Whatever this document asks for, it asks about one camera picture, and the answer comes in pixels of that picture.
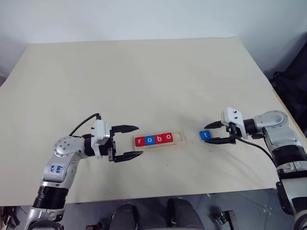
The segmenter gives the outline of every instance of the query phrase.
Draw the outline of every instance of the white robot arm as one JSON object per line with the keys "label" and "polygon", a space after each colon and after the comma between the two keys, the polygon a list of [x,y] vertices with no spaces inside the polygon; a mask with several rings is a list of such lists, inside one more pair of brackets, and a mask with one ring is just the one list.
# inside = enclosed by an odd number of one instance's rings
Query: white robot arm
{"label": "white robot arm", "polygon": [[[96,117],[91,134],[82,137],[73,133],[86,121]],[[101,158],[108,156],[109,161],[121,162],[131,160],[142,151],[126,152],[116,155],[113,136],[117,132],[126,133],[138,129],[135,126],[113,126],[101,119],[100,114],[94,114],[78,125],[67,137],[58,140],[53,148],[53,155],[45,167],[44,177],[38,190],[38,195],[30,207],[25,230],[39,229],[42,226],[49,229],[63,229],[57,222],[64,214],[65,198],[72,185],[81,159],[91,156]]]}
{"label": "white robot arm", "polygon": [[[288,116],[281,111],[269,111],[243,120],[233,108],[222,113],[221,121],[205,128],[227,126],[228,138],[211,138],[212,144],[236,143],[236,140],[262,149],[271,158],[279,177],[276,183],[280,204],[284,212],[295,217],[295,230],[307,229],[307,154],[296,133],[288,126]],[[262,147],[241,137],[264,138],[270,154]]]}

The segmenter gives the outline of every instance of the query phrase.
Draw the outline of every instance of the white wall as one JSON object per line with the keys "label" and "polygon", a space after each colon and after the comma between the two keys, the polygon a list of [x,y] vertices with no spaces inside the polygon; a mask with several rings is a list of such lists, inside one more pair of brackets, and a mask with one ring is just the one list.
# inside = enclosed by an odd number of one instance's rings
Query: white wall
{"label": "white wall", "polygon": [[262,71],[306,41],[306,0],[1,0],[0,75],[28,43],[239,36]]}

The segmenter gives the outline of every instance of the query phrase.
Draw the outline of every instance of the handwritten label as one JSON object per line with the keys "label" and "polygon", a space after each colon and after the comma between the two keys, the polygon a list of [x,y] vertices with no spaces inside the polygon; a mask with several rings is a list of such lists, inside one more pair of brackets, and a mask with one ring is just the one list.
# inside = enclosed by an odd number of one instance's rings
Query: handwritten label
{"label": "handwritten label", "polygon": [[56,173],[61,173],[61,170],[63,169],[62,166],[60,165],[51,165],[50,166],[50,171],[53,173],[54,171],[56,171]]}

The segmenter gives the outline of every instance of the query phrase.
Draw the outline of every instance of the wooden table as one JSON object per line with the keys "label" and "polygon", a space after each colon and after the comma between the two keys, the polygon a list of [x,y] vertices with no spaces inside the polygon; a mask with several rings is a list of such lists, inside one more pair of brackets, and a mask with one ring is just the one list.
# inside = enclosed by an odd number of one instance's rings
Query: wooden table
{"label": "wooden table", "polygon": [[116,134],[118,153],[133,149],[133,136],[167,130],[182,130],[186,145],[122,163],[82,160],[69,203],[275,187],[257,148],[200,140],[226,107],[245,119],[285,111],[238,38],[31,44],[0,87],[0,205],[32,204],[54,143],[96,112],[140,128]]}

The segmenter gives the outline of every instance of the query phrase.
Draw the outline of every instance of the wire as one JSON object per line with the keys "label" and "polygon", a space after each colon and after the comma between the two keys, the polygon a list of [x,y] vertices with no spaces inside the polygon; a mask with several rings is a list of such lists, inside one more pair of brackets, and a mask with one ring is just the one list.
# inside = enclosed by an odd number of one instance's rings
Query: wire
{"label": "wire", "polygon": [[261,147],[261,146],[259,146],[259,145],[256,145],[256,144],[254,144],[254,143],[248,142],[248,141],[246,141],[246,140],[243,140],[243,139],[241,139],[241,138],[239,138],[239,137],[236,137],[236,139],[239,140],[239,141],[241,141],[241,142],[243,142],[243,143],[245,143],[245,144],[252,145],[252,146],[257,147],[258,149],[261,149],[261,150],[264,151],[264,153],[271,159],[271,161],[272,161],[273,164],[274,164],[273,157],[272,157],[263,147]]}
{"label": "wire", "polygon": [[85,122],[87,122],[88,120],[92,119],[93,117],[96,117],[96,119],[100,119],[101,117],[99,114],[93,114],[91,116],[89,116],[88,118],[86,118],[84,121],[82,121],[71,133],[69,133],[69,136],[72,136],[74,134],[74,132],[77,131],[78,128],[80,128]]}

